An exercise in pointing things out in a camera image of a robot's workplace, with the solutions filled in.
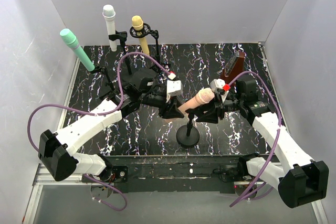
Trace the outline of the pink microphone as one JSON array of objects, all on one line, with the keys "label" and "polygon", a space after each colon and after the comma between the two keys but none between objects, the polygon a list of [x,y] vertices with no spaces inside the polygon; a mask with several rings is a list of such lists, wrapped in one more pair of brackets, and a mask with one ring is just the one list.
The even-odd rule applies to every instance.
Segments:
[{"label": "pink microphone", "polygon": [[214,99],[214,96],[211,88],[201,89],[194,97],[179,106],[179,111],[185,115],[188,109],[195,109],[198,106],[208,104]]}]

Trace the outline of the black round base clip stand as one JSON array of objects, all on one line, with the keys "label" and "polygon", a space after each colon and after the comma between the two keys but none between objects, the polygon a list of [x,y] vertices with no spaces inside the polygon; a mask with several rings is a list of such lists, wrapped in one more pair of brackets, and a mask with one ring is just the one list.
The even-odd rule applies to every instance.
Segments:
[{"label": "black round base clip stand", "polygon": [[187,124],[181,126],[176,133],[176,140],[183,148],[196,146],[200,139],[199,130],[193,125],[193,119],[199,116],[201,111],[200,109],[188,109],[187,112],[189,112]]}]

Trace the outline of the black tripod clip stand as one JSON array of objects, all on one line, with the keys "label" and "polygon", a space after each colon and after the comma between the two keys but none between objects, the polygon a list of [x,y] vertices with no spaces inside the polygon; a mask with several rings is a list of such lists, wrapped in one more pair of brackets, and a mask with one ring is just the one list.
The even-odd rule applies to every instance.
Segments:
[{"label": "black tripod clip stand", "polygon": [[101,95],[99,97],[100,100],[104,100],[105,98],[112,99],[117,94],[120,94],[120,89],[116,88],[114,84],[112,83],[112,80],[108,74],[108,70],[106,67],[95,66],[94,69],[90,73],[91,74],[100,73],[104,75],[104,77],[106,78],[105,86],[110,88],[110,90],[106,94]]}]

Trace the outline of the black tripod shock mount stand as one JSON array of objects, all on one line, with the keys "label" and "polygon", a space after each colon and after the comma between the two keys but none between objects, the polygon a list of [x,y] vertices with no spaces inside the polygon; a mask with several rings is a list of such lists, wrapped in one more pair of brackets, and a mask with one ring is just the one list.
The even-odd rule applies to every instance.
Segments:
[{"label": "black tripod shock mount stand", "polygon": [[[144,35],[145,35],[145,38],[147,35],[151,35],[154,39],[155,39],[155,48],[156,48],[156,53],[155,53],[155,60],[161,64],[161,56],[160,56],[160,53],[159,53],[159,43],[158,43],[158,38],[159,38],[159,32],[158,30],[152,30],[150,25],[148,25],[147,23],[144,23]],[[133,38],[137,38],[138,39],[138,36],[135,34],[135,30],[131,27],[130,28],[130,35],[133,37]]]}]

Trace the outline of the black round base holder stand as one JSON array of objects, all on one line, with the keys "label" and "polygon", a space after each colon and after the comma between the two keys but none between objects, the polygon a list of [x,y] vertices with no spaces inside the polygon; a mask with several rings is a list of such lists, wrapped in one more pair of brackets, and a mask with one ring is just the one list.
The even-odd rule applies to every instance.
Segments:
[{"label": "black round base holder stand", "polygon": [[[123,50],[123,53],[126,54],[126,41],[127,41],[127,37],[128,37],[128,33],[126,31],[122,31],[122,32],[118,32],[116,31],[115,34],[111,34],[108,35],[109,37],[109,41],[110,42],[115,42],[116,40],[119,40],[121,48]],[[126,66],[127,66],[127,70],[128,70],[128,75],[132,75],[132,69],[131,69],[131,63],[130,63],[130,58],[126,57],[124,59]]]}]

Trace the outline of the large yellow microphone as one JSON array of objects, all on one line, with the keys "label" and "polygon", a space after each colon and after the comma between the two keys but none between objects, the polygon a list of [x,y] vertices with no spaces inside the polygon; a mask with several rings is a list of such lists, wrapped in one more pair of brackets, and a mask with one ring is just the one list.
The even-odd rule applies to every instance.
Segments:
[{"label": "large yellow microphone", "polygon": [[132,28],[135,30],[135,34],[138,36],[138,40],[142,49],[142,52],[146,55],[150,54],[147,40],[144,35],[144,22],[139,15],[135,15],[131,19]]}]

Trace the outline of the white microphone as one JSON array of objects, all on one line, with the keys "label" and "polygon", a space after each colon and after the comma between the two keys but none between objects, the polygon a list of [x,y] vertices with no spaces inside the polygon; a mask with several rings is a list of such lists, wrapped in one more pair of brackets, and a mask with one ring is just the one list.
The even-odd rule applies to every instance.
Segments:
[{"label": "white microphone", "polygon": [[111,40],[109,38],[110,35],[115,35],[116,34],[116,29],[115,29],[115,10],[112,5],[104,5],[103,10],[102,10],[102,15],[106,21],[106,27],[107,27],[107,33],[108,33],[108,39],[109,39],[109,44],[110,44],[110,49],[111,51],[116,51],[117,50],[117,43],[115,40]]}]

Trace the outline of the green microphone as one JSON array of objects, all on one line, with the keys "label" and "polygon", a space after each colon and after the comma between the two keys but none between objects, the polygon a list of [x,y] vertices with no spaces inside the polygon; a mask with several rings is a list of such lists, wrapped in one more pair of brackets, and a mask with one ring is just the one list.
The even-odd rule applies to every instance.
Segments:
[{"label": "green microphone", "polygon": [[94,71],[94,64],[80,46],[80,43],[74,33],[70,29],[65,28],[61,30],[59,34],[63,42],[74,52],[84,67],[90,72]]}]

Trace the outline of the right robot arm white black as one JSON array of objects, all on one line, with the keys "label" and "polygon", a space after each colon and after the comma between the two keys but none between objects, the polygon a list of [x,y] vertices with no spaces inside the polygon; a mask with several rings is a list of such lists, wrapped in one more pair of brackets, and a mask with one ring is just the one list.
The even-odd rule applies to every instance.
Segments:
[{"label": "right robot arm white black", "polygon": [[239,158],[237,175],[261,179],[276,189],[290,208],[324,199],[328,166],[301,149],[281,125],[280,115],[260,99],[257,88],[256,80],[250,75],[238,78],[233,92],[223,80],[213,80],[210,88],[201,89],[196,95],[197,121],[218,123],[224,113],[238,111],[272,147],[270,155],[275,155],[281,166],[272,164],[270,157],[252,153]]}]

